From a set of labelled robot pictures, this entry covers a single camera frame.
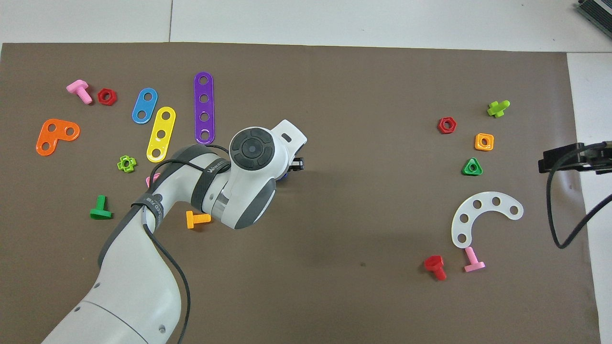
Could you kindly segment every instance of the green bolt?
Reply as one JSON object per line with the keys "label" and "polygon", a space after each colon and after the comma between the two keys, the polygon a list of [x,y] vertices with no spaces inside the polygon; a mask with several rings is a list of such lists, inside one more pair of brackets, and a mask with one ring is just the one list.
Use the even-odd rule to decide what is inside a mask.
{"label": "green bolt", "polygon": [[105,203],[106,203],[106,196],[105,195],[98,196],[98,199],[95,202],[95,209],[91,209],[89,211],[89,217],[91,217],[94,220],[112,219],[113,213],[110,211],[104,210]]}
{"label": "green bolt", "polygon": [[508,100],[504,100],[501,103],[493,102],[489,104],[489,109],[487,112],[489,116],[495,115],[495,118],[500,118],[504,115],[504,110],[510,106],[510,102]]}

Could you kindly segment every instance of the pink nut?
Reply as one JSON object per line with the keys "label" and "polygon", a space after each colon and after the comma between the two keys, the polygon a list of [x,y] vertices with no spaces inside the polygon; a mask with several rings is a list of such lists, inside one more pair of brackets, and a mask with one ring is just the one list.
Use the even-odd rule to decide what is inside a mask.
{"label": "pink nut", "polygon": [[[155,173],[155,175],[153,175],[153,182],[155,182],[158,177],[159,177],[159,173]],[[146,179],[147,187],[149,187],[149,178],[151,178],[151,176],[148,176]]]}
{"label": "pink nut", "polygon": [[470,262],[469,265],[466,265],[463,268],[465,269],[465,272],[470,272],[485,267],[485,263],[478,261],[478,258],[476,258],[476,254],[474,253],[474,249],[472,249],[471,246],[465,248],[465,253],[468,255],[468,259]]}
{"label": "pink nut", "polygon": [[88,87],[89,85],[85,81],[79,79],[73,82],[72,84],[66,86],[66,90],[68,90],[68,92],[72,94],[78,95],[79,98],[83,101],[83,103],[91,104],[93,100],[91,99],[87,91],[85,91],[85,89]]}

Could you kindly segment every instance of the black device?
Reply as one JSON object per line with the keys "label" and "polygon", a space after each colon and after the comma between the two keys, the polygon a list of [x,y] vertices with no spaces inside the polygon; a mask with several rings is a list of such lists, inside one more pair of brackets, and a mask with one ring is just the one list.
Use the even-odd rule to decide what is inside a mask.
{"label": "black device", "polygon": [[546,183],[546,206],[548,213],[548,224],[553,235],[554,244],[560,249],[566,248],[572,240],[584,228],[586,223],[606,204],[612,201],[612,194],[599,202],[591,211],[586,214],[574,227],[567,239],[560,243],[557,232],[554,229],[553,208],[550,201],[550,189],[553,183],[554,173],[559,170],[576,171],[595,171],[596,174],[603,174],[612,171],[612,141],[604,141],[584,145],[582,142],[568,144],[567,146],[550,149],[543,153],[544,159],[538,161],[540,173],[548,173]]}
{"label": "black device", "polygon": [[612,0],[579,0],[578,12],[612,38]]}

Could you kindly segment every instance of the red nut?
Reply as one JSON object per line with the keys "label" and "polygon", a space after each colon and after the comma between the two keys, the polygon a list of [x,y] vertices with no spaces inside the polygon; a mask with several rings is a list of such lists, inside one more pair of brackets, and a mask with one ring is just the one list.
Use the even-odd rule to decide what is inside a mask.
{"label": "red nut", "polygon": [[117,101],[117,92],[110,88],[103,88],[98,92],[98,102],[100,104],[111,106]]}
{"label": "red nut", "polygon": [[453,117],[444,117],[438,122],[438,130],[443,134],[450,134],[455,131],[455,128],[457,128],[457,122]]}

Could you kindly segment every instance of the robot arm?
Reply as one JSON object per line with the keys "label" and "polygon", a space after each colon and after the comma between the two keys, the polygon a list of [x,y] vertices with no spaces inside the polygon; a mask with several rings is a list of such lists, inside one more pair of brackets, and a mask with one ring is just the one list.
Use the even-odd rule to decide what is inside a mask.
{"label": "robot arm", "polygon": [[255,223],[306,137],[292,123],[251,127],[231,141],[229,161],[194,145],[132,205],[102,248],[100,274],[87,295],[43,341],[166,343],[181,315],[176,281],[144,231],[153,233],[177,201],[187,201],[234,229]]}

